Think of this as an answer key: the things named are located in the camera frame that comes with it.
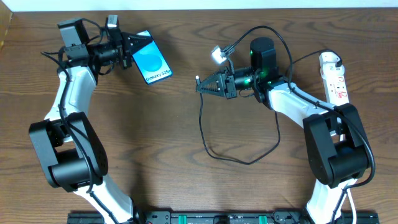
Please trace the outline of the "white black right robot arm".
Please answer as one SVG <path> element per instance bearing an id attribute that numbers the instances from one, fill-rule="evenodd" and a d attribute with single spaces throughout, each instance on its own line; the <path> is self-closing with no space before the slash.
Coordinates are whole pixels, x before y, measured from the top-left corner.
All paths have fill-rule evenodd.
<path id="1" fill-rule="evenodd" d="M 332 67 L 331 73 L 322 73 L 325 101 L 282 76 L 272 39 L 254 39 L 250 58 L 246 68 L 230 66 L 198 80 L 197 92 L 231 99 L 251 89 L 259 103 L 302 127 L 308 163 L 316 177 L 306 206 L 309 219 L 312 223 L 341 222 L 341 208 L 345 199 L 351 199 L 351 189 L 370 182 L 365 172 L 375 173 L 374 155 L 358 110 L 341 91 L 345 85 L 341 58 L 331 50 L 320 53 L 321 67 Z"/>

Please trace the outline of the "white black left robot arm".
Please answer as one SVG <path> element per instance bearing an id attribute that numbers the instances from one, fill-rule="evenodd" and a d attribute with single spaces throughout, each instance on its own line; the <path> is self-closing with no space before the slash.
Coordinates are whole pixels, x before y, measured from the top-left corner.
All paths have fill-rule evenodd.
<path id="1" fill-rule="evenodd" d="M 146 223 L 144 213 L 110 177 L 106 151 L 87 114 L 101 68 L 131 67 L 133 54 L 154 40 L 148 32 L 121 31 L 118 17 L 110 15 L 95 42 L 85 22 L 74 18 L 58 23 L 64 45 L 43 55 L 57 64 L 60 85 L 44 120 L 30 125 L 29 137 L 53 188 L 83 197 L 104 223 Z"/>

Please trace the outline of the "blue Galaxy smartphone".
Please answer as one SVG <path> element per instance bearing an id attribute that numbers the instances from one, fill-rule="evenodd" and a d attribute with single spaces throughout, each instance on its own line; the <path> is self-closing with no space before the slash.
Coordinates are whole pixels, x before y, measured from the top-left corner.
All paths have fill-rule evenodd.
<path id="1" fill-rule="evenodd" d="M 162 55 L 155 40 L 132 54 L 145 83 L 154 84 L 173 75 L 173 71 Z"/>

